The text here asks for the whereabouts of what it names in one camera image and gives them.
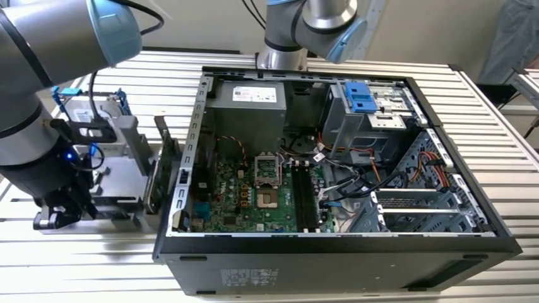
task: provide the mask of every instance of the expansion slot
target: expansion slot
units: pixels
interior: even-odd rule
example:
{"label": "expansion slot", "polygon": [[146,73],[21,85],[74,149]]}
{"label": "expansion slot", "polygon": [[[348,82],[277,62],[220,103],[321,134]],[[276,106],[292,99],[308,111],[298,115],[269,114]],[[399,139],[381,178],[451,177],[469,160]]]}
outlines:
{"label": "expansion slot", "polygon": [[297,231],[302,232],[304,229],[306,229],[313,232],[318,226],[316,222],[316,206],[313,203],[309,168],[305,166],[292,167],[290,174]]}

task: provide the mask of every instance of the metal workbench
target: metal workbench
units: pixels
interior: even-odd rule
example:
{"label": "metal workbench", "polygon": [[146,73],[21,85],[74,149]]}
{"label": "metal workbench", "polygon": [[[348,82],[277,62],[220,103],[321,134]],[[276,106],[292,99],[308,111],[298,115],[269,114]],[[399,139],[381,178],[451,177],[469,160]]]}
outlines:
{"label": "metal workbench", "polygon": [[[100,72],[96,91],[128,93],[140,132],[157,141],[152,116],[166,115],[184,139],[201,65],[252,67],[252,56],[144,52]],[[310,59],[309,71],[411,76],[432,104],[524,253],[440,294],[185,297],[166,266],[152,263],[152,234],[41,235],[32,231],[36,207],[8,181],[0,184],[1,302],[539,302],[539,156],[468,77],[447,65]],[[88,78],[74,82],[85,88]]]}
{"label": "metal workbench", "polygon": [[539,110],[539,69],[516,69],[509,83],[535,107],[529,111]]}

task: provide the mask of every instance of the black computer chassis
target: black computer chassis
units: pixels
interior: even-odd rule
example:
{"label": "black computer chassis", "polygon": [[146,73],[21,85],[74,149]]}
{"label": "black computer chassis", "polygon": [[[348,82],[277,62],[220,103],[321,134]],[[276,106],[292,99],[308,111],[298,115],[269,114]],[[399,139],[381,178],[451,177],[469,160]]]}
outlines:
{"label": "black computer chassis", "polygon": [[198,99],[217,80],[293,75],[305,81],[404,81],[489,220],[496,237],[166,237],[162,207],[153,259],[188,295],[440,291],[516,256],[520,246],[457,153],[413,78],[204,67]]}

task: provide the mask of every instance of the power supply label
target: power supply label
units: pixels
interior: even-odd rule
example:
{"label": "power supply label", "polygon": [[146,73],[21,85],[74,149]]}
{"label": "power supply label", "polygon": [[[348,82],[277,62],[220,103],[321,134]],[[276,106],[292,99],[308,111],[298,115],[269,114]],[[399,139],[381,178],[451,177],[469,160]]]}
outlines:
{"label": "power supply label", "polygon": [[277,103],[277,90],[274,87],[236,86],[232,101]]}
{"label": "power supply label", "polygon": [[228,287],[273,286],[277,275],[276,268],[220,270],[222,285]]}

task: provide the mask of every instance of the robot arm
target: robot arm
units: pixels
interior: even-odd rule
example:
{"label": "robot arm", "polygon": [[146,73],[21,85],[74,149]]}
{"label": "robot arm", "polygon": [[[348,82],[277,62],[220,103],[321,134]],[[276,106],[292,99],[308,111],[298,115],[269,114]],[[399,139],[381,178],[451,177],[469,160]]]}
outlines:
{"label": "robot arm", "polygon": [[[33,228],[58,229],[82,216],[98,215],[89,194],[90,159],[76,157],[73,149],[73,144],[98,138],[77,140],[78,129],[69,129],[74,122],[52,119],[36,92],[137,55],[140,36],[162,26],[162,18],[128,0],[13,0],[10,4],[16,5],[0,8],[0,174],[41,207]],[[140,31],[122,4],[154,16],[158,25]],[[304,69],[302,48],[342,62],[366,24],[356,9],[356,0],[268,0],[265,49],[257,66]],[[96,116],[94,120],[106,124]],[[113,133],[108,140],[114,140]]]}
{"label": "robot arm", "polygon": [[0,9],[0,174],[41,207],[34,229],[97,216],[86,158],[46,125],[36,92],[129,59],[141,50],[128,7],[108,0],[26,1]]}
{"label": "robot arm", "polygon": [[257,68],[302,70],[306,50],[342,63],[366,30],[357,0],[268,0],[265,47]]}

